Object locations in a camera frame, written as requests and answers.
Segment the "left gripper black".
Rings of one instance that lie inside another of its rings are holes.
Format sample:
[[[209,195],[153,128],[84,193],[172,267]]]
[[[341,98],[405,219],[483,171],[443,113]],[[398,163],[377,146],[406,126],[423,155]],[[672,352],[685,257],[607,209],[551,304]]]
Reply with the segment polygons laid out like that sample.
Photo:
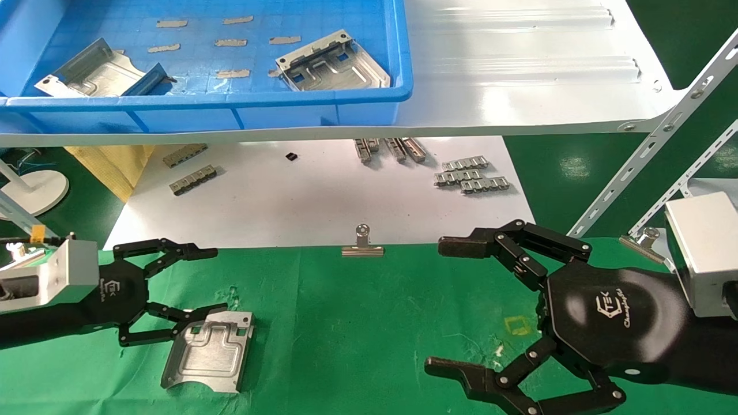
[[[214,304],[185,311],[158,303],[148,303],[148,278],[179,261],[214,258],[217,248],[200,248],[194,243],[175,243],[169,239],[150,239],[119,244],[113,247],[116,261],[101,265],[100,300],[95,303],[95,327],[117,327],[121,347],[145,346],[172,341],[190,324],[204,321],[209,315],[224,312],[228,304]],[[125,258],[160,253],[161,257],[144,268]],[[132,333],[131,327],[143,316],[150,315],[174,323],[168,329],[153,329]]]

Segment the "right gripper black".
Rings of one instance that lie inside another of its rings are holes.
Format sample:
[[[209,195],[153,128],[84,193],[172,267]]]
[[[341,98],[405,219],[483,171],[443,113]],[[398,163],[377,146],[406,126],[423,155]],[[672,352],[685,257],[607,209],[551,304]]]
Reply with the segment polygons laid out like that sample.
[[[469,236],[443,236],[438,253],[456,258],[495,258],[532,291],[544,289],[553,335],[584,369],[591,389],[534,400],[520,384],[559,351],[543,336],[501,371],[469,362],[428,357],[427,375],[456,380],[467,399],[506,414],[602,414],[624,404],[626,394],[609,376],[638,383],[667,383],[671,354],[690,321],[690,305],[670,275],[636,268],[610,270],[564,266],[548,277],[533,251],[557,262],[588,262],[591,248],[579,239],[524,220],[500,228],[475,228]]]

